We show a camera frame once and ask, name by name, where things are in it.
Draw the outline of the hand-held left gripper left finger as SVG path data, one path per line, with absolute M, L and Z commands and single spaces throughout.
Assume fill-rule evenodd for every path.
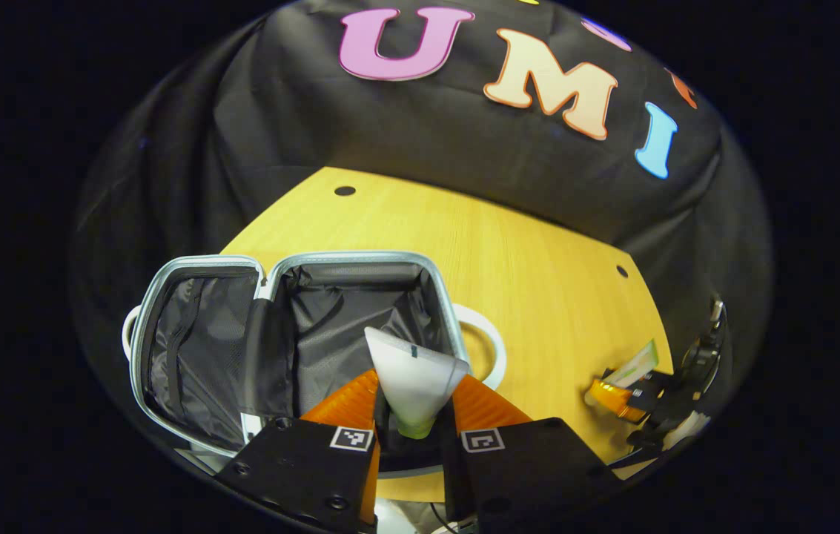
M 302 417 L 275 419 L 216 482 L 314 530 L 375 530 L 378 391 L 378 375 L 369 369 Z

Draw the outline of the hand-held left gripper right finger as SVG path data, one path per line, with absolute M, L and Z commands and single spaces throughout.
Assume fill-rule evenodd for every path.
M 443 409 L 446 517 L 548 524 L 616 495 L 623 481 L 558 417 L 532 419 L 461 378 Z

